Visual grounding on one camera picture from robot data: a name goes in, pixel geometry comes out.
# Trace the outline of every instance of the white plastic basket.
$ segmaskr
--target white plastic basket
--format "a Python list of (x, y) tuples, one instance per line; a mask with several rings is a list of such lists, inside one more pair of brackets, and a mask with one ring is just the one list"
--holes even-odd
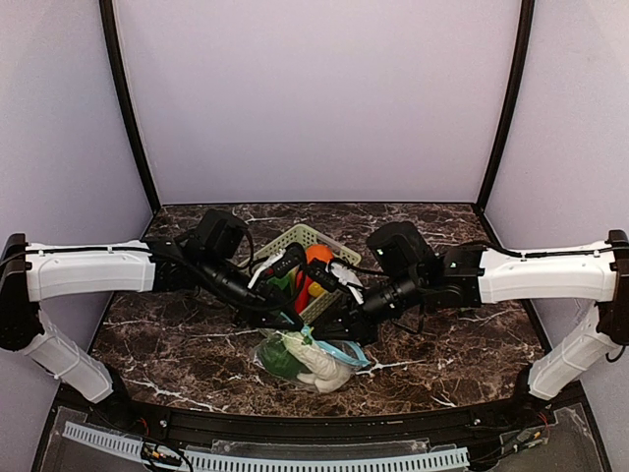
[[(361, 255), (355, 251), (352, 251), (341, 243), (334, 241), (332, 238), (325, 236), (314, 228), (310, 228), (306, 224), (296, 224), (291, 229), (278, 236), (273, 241), (268, 243), (262, 249), (257, 251), (254, 255), (254, 259), (267, 258), (279, 253), (282, 249), (285, 249), (291, 243), (299, 243), (304, 246), (304, 249), (309, 248), (315, 244), (324, 244), (332, 250), (334, 256), (343, 259), (348, 263), (356, 266), (361, 261)], [(316, 317), (325, 311), (336, 299), (340, 296), (339, 291), (333, 293), (325, 292), (316, 300), (311, 302), (306, 309), (300, 314), (302, 320), (305, 323), (312, 322)]]

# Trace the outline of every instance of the brown marble surface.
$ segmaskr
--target brown marble surface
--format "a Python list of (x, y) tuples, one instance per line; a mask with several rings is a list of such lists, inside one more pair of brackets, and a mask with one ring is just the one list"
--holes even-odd
[[(362, 254), (365, 267), (375, 262), (364, 241), (388, 221), (413, 221), (437, 251), (486, 238), (468, 205), (214, 207), (231, 209), (246, 220), (257, 249), (303, 222)], [(194, 227), (207, 208), (167, 206), (148, 235), (180, 234)], [(519, 303), (442, 311), (427, 317), (421, 335), (385, 324), (380, 341), (366, 348), (371, 368), (335, 392), (316, 394), (256, 366), (251, 350), (263, 337), (253, 329), (233, 327), (232, 314), (205, 293), (117, 294), (93, 355), (120, 371), (137, 400), (213, 412), (298, 417), (409, 413), (505, 398), (522, 366), (543, 355)]]

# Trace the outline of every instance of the blue object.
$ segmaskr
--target blue object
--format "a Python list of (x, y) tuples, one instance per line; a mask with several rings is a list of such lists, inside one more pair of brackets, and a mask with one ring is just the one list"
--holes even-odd
[(313, 337), (311, 336), (311, 330), (312, 329), (309, 326), (304, 326), (304, 328), (302, 329), (302, 335), (304, 335), (304, 336), (308, 337), (309, 339), (311, 339), (318, 347), (323, 349), (325, 352), (327, 352), (334, 359), (336, 359), (338, 361), (341, 361), (341, 362), (343, 362), (345, 364), (348, 364), (350, 366), (354, 366), (354, 367), (366, 367), (366, 366), (368, 366), (370, 364), (370, 361), (365, 356), (365, 353), (363, 352), (363, 349), (361, 349), (361, 347), (356, 342), (354, 342), (354, 341), (338, 341), (340, 343), (343, 343), (344, 345), (346, 345), (350, 349), (352, 349), (352, 351), (354, 351), (354, 353), (356, 354), (356, 358), (354, 358), (354, 357), (351, 357), (350, 355), (346, 354), (345, 352), (343, 352), (338, 347), (335, 347), (335, 346), (331, 345), (328, 342), (317, 341), (316, 339), (313, 339)]

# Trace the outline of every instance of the yellow object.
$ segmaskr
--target yellow object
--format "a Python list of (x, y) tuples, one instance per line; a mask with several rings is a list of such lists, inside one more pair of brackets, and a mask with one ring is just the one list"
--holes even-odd
[(308, 287), (308, 293), (311, 297), (318, 298), (325, 293), (325, 290), (323, 290), (323, 287), (321, 287), (317, 282), (313, 282), (310, 287)]

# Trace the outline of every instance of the clear plastic bag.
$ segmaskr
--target clear plastic bag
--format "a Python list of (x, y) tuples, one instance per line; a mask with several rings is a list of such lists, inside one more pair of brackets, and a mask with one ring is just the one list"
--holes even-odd
[(370, 362), (355, 342), (314, 340), (310, 329), (275, 331), (254, 349), (254, 361), (275, 377), (330, 393)]

